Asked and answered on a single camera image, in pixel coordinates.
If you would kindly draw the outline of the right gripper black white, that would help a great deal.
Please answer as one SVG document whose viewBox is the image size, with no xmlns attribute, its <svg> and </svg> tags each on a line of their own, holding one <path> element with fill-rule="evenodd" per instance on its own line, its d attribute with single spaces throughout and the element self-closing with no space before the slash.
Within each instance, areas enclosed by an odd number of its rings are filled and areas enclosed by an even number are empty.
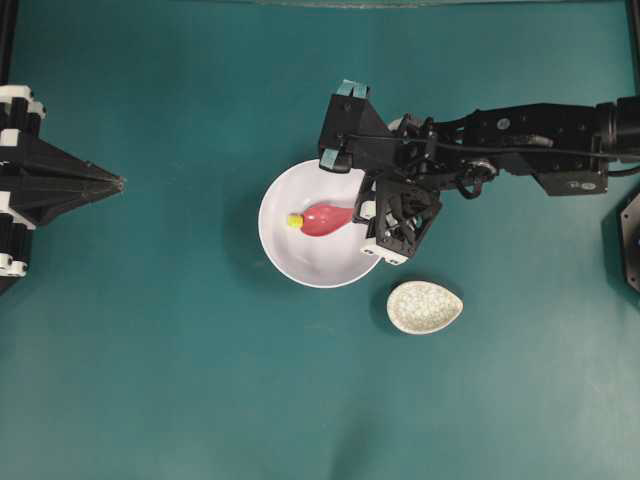
<svg viewBox="0 0 640 480">
<path fill-rule="evenodd" d="M 352 215 L 366 226 L 360 252 L 401 265 L 417 252 L 441 210 L 440 193 L 366 173 Z"/>
</svg>

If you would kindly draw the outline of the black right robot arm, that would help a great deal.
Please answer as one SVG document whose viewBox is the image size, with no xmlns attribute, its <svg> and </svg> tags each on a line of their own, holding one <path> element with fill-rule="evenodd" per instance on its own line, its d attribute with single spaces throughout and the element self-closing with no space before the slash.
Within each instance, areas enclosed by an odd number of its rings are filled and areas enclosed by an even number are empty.
<svg viewBox="0 0 640 480">
<path fill-rule="evenodd" d="M 417 252 L 445 191 L 474 200 L 506 172 L 551 197 L 596 195 L 638 174 L 639 99 L 476 110 L 448 122 L 406 114 L 349 141 L 365 149 L 349 157 L 365 173 L 354 214 L 367 227 L 362 251 L 399 265 Z"/>
</svg>

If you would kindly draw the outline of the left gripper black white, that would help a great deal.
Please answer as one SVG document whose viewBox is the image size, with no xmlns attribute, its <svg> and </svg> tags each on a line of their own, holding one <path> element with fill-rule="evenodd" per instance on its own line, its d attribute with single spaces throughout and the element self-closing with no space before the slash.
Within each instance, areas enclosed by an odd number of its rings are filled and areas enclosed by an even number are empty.
<svg viewBox="0 0 640 480">
<path fill-rule="evenodd" d="M 120 176 L 38 138 L 43 104 L 26 85 L 1 87 L 1 292 L 28 272 L 35 228 L 123 192 Z M 26 170 L 88 180 L 23 180 Z"/>
</svg>

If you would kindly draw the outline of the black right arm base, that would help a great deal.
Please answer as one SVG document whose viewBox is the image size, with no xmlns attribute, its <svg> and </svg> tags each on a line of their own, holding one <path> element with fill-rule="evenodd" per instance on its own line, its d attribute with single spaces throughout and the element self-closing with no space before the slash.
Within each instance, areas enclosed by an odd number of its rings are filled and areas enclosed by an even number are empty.
<svg viewBox="0 0 640 480">
<path fill-rule="evenodd" d="M 601 222 L 607 282 L 626 300 L 639 301 L 639 188 L 630 190 Z"/>
</svg>

